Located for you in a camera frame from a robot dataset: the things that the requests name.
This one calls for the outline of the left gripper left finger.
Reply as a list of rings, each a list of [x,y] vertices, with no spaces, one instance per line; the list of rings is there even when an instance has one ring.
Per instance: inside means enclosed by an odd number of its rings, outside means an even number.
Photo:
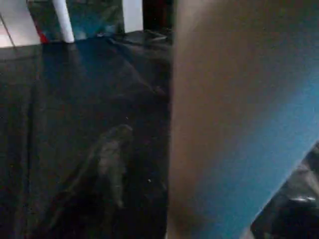
[[[114,214],[124,206],[123,177],[133,138],[133,129],[127,124],[99,136],[55,199],[49,223],[53,239],[113,238]]]

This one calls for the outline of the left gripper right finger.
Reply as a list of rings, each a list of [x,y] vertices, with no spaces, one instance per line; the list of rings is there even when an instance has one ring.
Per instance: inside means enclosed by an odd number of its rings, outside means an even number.
[[[316,143],[250,226],[254,239],[319,237],[319,144]]]

